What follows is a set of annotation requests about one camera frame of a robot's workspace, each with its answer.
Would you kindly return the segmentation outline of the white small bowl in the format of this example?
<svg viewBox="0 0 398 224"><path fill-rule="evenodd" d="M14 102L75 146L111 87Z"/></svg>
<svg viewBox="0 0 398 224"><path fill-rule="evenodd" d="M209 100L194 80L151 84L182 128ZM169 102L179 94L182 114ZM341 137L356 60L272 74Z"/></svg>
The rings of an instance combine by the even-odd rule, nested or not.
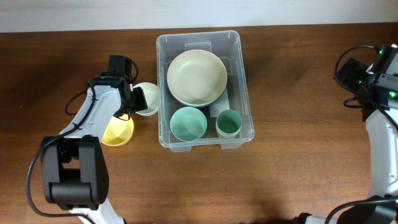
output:
<svg viewBox="0 0 398 224"><path fill-rule="evenodd" d="M142 82L132 86L132 89L141 88L147 103L147 109L136 112L141 116L152 116L159 109L159 87L153 83Z"/></svg>

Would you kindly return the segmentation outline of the yellow small bowl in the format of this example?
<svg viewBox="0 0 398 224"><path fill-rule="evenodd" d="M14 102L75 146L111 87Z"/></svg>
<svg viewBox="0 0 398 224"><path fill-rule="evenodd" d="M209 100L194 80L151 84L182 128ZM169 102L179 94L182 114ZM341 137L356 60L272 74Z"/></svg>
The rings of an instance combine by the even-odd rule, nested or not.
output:
<svg viewBox="0 0 398 224"><path fill-rule="evenodd" d="M120 118L113 116L101 142L107 146L122 146L132 138L133 132L134 122L128 114L124 114Z"/></svg>

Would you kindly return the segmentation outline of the green small bowl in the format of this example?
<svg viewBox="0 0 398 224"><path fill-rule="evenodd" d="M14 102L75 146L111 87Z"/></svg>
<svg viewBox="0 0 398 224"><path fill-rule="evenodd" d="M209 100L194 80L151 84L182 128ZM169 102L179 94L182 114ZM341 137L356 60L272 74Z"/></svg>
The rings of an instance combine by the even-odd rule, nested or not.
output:
<svg viewBox="0 0 398 224"><path fill-rule="evenodd" d="M207 126L206 116L199 109L189 106L178 109L170 119L171 132L184 142L200 139Z"/></svg>

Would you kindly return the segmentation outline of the beige bowl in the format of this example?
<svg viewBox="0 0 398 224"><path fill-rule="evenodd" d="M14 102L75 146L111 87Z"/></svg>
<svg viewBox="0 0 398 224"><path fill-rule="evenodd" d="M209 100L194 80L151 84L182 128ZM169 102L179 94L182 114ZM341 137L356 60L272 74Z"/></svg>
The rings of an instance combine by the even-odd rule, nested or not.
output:
<svg viewBox="0 0 398 224"><path fill-rule="evenodd" d="M179 54L167 70L167 86L172 93L221 93L228 81L220 58L206 50L188 50Z"/></svg>

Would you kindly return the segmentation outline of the green plastic cup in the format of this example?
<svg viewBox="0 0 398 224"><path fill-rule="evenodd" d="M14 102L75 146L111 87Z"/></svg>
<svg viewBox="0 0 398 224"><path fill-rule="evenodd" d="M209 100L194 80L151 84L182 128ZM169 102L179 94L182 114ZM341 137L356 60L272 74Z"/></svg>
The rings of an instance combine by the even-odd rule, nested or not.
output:
<svg viewBox="0 0 398 224"><path fill-rule="evenodd" d="M234 123L242 127L243 119L241 115L235 110L224 110L219 114L216 119L216 125L221 125L222 123Z"/></svg>

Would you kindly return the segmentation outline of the grey plastic cup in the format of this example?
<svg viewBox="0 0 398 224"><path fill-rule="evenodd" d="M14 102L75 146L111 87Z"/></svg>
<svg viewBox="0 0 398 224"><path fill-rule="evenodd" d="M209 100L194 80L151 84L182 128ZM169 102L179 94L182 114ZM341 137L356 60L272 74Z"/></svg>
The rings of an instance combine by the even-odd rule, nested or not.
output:
<svg viewBox="0 0 398 224"><path fill-rule="evenodd" d="M233 139L240 132L241 127L234 123L222 123L216 125L216 132L221 139Z"/></svg>

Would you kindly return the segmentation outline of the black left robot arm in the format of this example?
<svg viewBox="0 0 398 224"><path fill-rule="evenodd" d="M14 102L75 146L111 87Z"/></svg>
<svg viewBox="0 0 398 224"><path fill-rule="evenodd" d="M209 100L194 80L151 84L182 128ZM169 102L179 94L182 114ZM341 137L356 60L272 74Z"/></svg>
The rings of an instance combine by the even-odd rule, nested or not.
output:
<svg viewBox="0 0 398 224"><path fill-rule="evenodd" d="M57 216L83 223L125 223L108 199L109 175L101 140L112 119L147 107L142 88L125 78L96 77L71 123L57 136L43 139L40 159L44 195L57 205Z"/></svg>

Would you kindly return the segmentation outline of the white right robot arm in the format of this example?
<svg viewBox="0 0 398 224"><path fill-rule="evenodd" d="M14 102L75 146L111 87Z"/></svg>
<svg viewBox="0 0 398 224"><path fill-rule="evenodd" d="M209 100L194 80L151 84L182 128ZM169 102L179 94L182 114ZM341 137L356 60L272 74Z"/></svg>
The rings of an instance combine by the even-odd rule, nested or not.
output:
<svg viewBox="0 0 398 224"><path fill-rule="evenodd" d="M336 64L334 81L354 97L343 102L363 115L371 147L371 186L366 200L344 203L327 217L301 213L295 223L392 223L397 221L397 45L372 47L376 61Z"/></svg>

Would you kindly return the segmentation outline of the clear plastic storage bin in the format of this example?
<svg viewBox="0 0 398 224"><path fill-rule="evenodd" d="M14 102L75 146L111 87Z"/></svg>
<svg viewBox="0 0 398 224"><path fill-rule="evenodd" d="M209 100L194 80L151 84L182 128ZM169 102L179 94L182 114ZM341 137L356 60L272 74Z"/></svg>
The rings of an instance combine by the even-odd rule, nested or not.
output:
<svg viewBox="0 0 398 224"><path fill-rule="evenodd" d="M157 85L159 87L159 142L172 152L190 152L194 146L219 145L223 149L238 148L254 138L254 125L249 102L248 88L244 71L243 55L239 33L234 30L217 32L198 32L186 34L164 34L156 41L157 47ZM206 133L198 140L183 142L170 130L172 115L185 105L179 103L167 86L167 70L179 54L188 50L206 50L221 59L228 74L226 90L229 106L237 111L243 125L233 139L221 139L216 132L216 118L210 116L209 106L199 110L206 116Z"/></svg>

